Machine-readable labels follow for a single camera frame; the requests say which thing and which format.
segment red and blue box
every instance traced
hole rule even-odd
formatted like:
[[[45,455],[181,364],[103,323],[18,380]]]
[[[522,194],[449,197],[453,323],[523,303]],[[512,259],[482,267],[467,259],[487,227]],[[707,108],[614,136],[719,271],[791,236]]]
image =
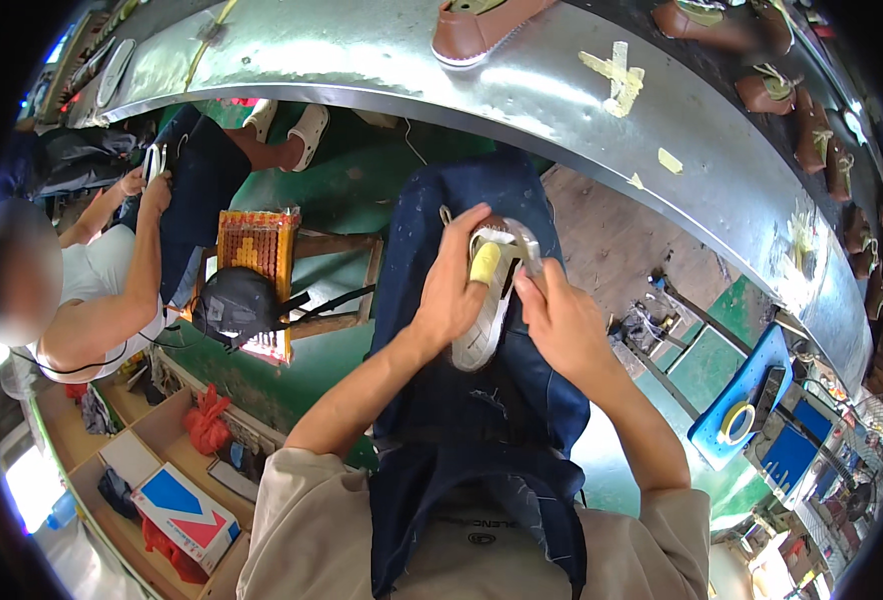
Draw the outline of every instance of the red and blue box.
[[[131,493],[146,518],[211,575],[238,537],[238,519],[165,462]]]

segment green floor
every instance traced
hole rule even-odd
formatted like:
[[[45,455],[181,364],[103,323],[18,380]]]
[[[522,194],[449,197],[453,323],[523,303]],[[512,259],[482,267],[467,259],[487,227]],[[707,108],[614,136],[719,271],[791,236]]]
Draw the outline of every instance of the green floor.
[[[227,100],[196,102],[195,106],[225,128],[241,127],[251,111]],[[286,137],[303,107],[304,104],[296,102],[282,103],[269,132],[269,143]],[[162,120],[166,121],[177,109],[166,108]],[[306,227],[340,234],[384,234],[394,198],[409,175],[422,166],[406,145],[405,132],[404,121],[395,129],[373,127],[350,110],[331,108],[331,125],[311,168],[304,173],[272,170],[251,174],[233,199],[232,208],[271,210],[296,205]],[[490,139],[415,122],[411,123],[409,141],[427,162],[451,161],[494,149]],[[532,159],[539,171],[551,164],[537,156]],[[361,284],[366,263],[363,253],[300,260],[292,274],[292,292],[309,290],[313,299],[333,298]],[[756,311],[752,310],[759,294],[742,277],[708,312],[753,343],[760,335]],[[244,410],[287,431],[325,391],[361,363],[373,329],[369,323],[293,342],[291,366],[270,366],[241,352],[227,355],[219,343],[210,340],[169,352],[200,379],[217,382],[220,391]],[[199,338],[201,334],[189,326],[160,341],[179,345]],[[704,408],[724,388],[740,360],[724,342],[705,336],[672,379],[696,407]],[[636,383],[679,437],[685,438],[690,418],[675,400],[650,373],[642,375]],[[767,493],[767,486],[744,458],[738,457],[726,469],[715,472],[686,440],[683,442],[695,486],[712,497],[717,526],[740,521]],[[630,515],[638,513],[638,488],[612,426],[600,411],[593,410],[591,422],[572,457],[585,471],[589,506]],[[365,440],[355,445],[348,462],[370,469],[377,464],[371,445]]]

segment person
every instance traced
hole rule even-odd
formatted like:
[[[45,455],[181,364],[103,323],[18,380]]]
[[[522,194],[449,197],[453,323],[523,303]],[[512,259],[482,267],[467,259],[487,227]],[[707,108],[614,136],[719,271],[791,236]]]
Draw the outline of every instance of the person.
[[[469,243],[493,213],[540,242],[544,291],[519,270],[496,354],[463,372],[446,348],[478,318]],[[527,154],[419,169],[388,230],[371,352],[268,458],[238,598],[707,598],[710,498],[568,283]],[[575,501],[589,402],[618,434],[638,518]],[[367,430],[371,475],[343,464]]]
[[[288,138],[268,145],[277,107],[259,101],[241,128],[222,129],[186,104],[156,140],[167,144],[173,174],[147,182],[139,167],[93,199],[58,237],[63,278],[42,275],[32,244],[18,239],[17,227],[0,227],[0,330],[16,323],[7,330],[26,338],[0,341],[26,345],[31,356],[18,355],[63,383],[104,377],[146,348],[177,317],[165,306],[191,301],[202,249],[215,245],[219,212],[248,174],[301,171],[311,162],[328,109],[309,104]],[[53,318],[46,319],[49,303]]]

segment beige shirt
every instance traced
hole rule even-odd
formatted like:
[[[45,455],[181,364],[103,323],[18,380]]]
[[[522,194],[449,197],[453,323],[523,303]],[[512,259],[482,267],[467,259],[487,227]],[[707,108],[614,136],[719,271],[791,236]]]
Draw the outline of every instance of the beige shirt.
[[[707,598],[710,499],[697,489],[649,500],[640,518],[579,509],[588,550],[582,600]],[[372,598],[368,476],[338,457],[287,448],[258,488],[239,600]],[[569,600],[565,571],[505,514],[433,513],[392,600]]]

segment hand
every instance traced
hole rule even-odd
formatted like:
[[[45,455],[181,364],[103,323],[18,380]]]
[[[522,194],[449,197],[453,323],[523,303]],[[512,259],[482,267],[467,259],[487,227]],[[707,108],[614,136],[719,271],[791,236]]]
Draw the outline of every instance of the hand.
[[[118,186],[122,188],[122,193],[125,196],[137,196],[145,189],[146,181],[145,177],[142,176],[143,172],[144,169],[142,167],[135,167],[128,171],[122,177],[122,180],[118,182]]]
[[[152,214],[157,214],[160,217],[161,213],[168,209],[168,204],[172,201],[171,183],[171,171],[159,173],[145,188],[145,193],[142,194],[141,207],[138,210],[156,211],[156,213],[153,212]]]
[[[524,269],[514,278],[522,321],[549,366],[588,394],[604,372],[602,367],[615,358],[605,315],[590,295],[568,283],[557,260],[545,258],[543,265],[547,294],[539,291]]]
[[[434,354],[468,331],[482,310],[489,288],[481,281],[469,281],[469,238],[490,214],[490,206],[476,204],[449,222],[441,234],[438,256],[421,290],[421,305],[411,320],[411,328]]]

